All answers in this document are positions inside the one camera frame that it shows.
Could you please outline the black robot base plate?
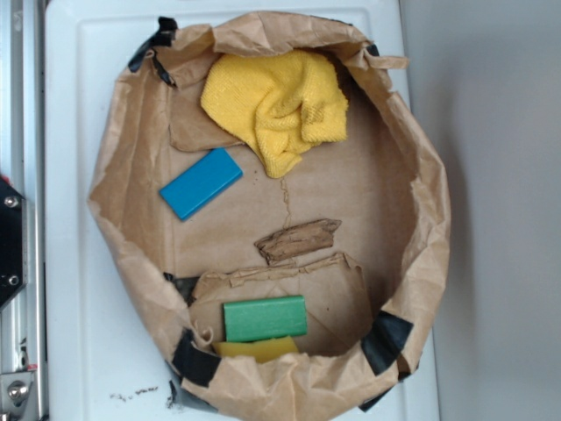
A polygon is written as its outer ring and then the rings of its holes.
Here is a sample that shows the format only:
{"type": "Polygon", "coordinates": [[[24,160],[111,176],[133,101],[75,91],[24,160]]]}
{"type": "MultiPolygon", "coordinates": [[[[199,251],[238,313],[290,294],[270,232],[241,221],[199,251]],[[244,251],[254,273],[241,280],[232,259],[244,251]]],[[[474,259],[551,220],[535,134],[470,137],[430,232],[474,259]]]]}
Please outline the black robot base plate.
{"type": "Polygon", "coordinates": [[[1,310],[26,283],[26,200],[1,176],[1,310]]]}

